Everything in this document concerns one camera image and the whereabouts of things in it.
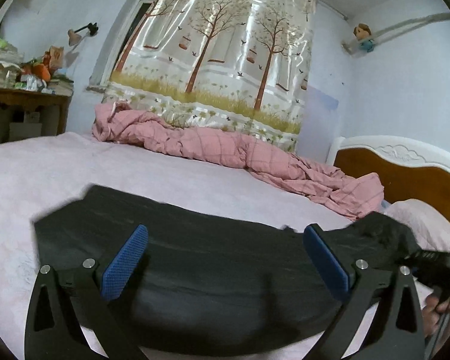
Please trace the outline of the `right hand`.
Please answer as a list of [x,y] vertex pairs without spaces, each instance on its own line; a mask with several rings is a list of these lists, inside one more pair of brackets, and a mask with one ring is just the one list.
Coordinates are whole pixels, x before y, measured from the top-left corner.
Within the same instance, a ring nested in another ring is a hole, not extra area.
[[424,321],[424,336],[429,337],[437,332],[439,320],[445,313],[447,303],[440,302],[438,296],[430,294],[426,297],[422,317]]

